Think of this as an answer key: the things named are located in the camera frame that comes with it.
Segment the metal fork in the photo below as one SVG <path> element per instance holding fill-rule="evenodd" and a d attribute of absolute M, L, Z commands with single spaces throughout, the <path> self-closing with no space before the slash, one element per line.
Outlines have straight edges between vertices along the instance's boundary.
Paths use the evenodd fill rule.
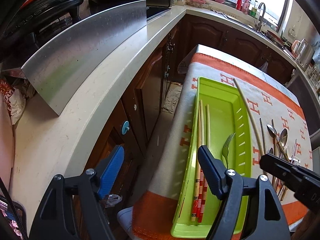
<path fill-rule="evenodd" d="M 228 139 L 226 140 L 226 142 L 224 143 L 223 145 L 223 148 L 222 148 L 222 156 L 225 158 L 226 160 L 226 164 L 227 164 L 227 168 L 228 168 L 228 154 L 229 154 L 229 144 L 232 140 L 232 138 L 234 137 L 236 133 L 232 133 L 229 135 Z"/>

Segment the smartphone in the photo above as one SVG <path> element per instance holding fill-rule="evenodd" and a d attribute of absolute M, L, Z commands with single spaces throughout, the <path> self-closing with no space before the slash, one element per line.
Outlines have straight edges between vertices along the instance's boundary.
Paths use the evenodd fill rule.
<path fill-rule="evenodd" d="M 17 202 L 13 202 L 13 206 L 15 207 L 15 210 L 17 211 L 17 214 L 20 218 L 20 221 L 22 223 L 22 226 L 24 227 L 25 231 L 27 231 L 27 218 L 26 218 L 26 212 L 24 208 Z M 0 195 L 0 211 L 2 212 L 2 215 L 7 220 L 9 226 L 13 229 L 13 231 L 16 233 L 16 235 L 22 240 L 22 234 L 19 230 L 18 224 L 16 222 L 16 219 L 14 218 L 12 209 L 7 201 L 7 199 Z"/>

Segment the countertop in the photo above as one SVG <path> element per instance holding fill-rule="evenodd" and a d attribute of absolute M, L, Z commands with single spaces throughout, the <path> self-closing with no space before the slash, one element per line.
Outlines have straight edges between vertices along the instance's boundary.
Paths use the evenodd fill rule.
<path fill-rule="evenodd" d="M 185 15 L 211 19 L 251 35 L 298 65 L 272 42 L 221 14 L 190 6 L 173 6 L 117 47 L 89 75 L 59 117 L 37 94 L 31 98 L 15 129 L 15 160 L 10 194 L 27 212 L 27 228 L 55 174 L 82 173 L 91 150 L 116 103 L 142 64 Z M 288 93 L 283 86 L 278 88 Z"/>

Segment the silver screw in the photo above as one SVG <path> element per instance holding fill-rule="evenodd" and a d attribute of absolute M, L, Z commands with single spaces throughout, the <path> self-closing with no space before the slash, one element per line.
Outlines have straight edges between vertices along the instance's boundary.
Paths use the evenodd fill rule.
<path fill-rule="evenodd" d="M 236 172 L 235 172 L 235 170 L 233 170 L 233 169 L 229 169 L 229 170 L 227 170 L 227 174 L 228 174 L 229 176 L 234 176 L 234 175 L 236 174 Z"/>
<path fill-rule="evenodd" d="M 260 175 L 260 179 L 262 180 L 262 181 L 267 181 L 268 180 L 268 177 L 266 176 L 266 175 Z"/>
<path fill-rule="evenodd" d="M 57 174 L 53 177 L 54 180 L 60 180 L 62 178 L 61 174 Z"/>
<path fill-rule="evenodd" d="M 92 175 L 92 174 L 94 174 L 94 169 L 87 169 L 87 170 L 85 171 L 85 174 L 87 174 L 87 175 Z"/>

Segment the table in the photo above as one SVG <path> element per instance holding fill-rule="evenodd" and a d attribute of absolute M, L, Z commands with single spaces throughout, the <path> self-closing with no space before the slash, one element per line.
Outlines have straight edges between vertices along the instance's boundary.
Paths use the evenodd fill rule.
<path fill-rule="evenodd" d="M 289 90 L 257 68 L 226 53 L 201 45 L 185 58 L 184 65 L 189 67 L 159 166 L 142 198 L 133 208 L 118 214 L 120 224 L 134 238 L 174 239 L 170 235 L 170 229 L 188 158 L 194 98 L 199 76 L 232 86 L 234 86 L 233 77 L 237 78 L 244 88 L 244 95 L 247 97 L 256 123 L 259 124 L 261 117 L 265 127 L 273 118 L 278 132 L 284 127 L 287 128 L 288 152 L 291 152 L 297 138 L 297 157 L 301 160 L 300 165 L 312 169 L 308 128 L 297 98 Z M 252 127 L 251 135 L 252 177 L 256 178 L 262 174 L 262 170 L 259 166 L 260 154 Z M 265 135 L 269 149 L 273 143 L 267 129 Z M 282 205 L 288 224 L 301 219 L 307 212 L 307 208 L 295 200 L 291 191 L 287 192 Z"/>

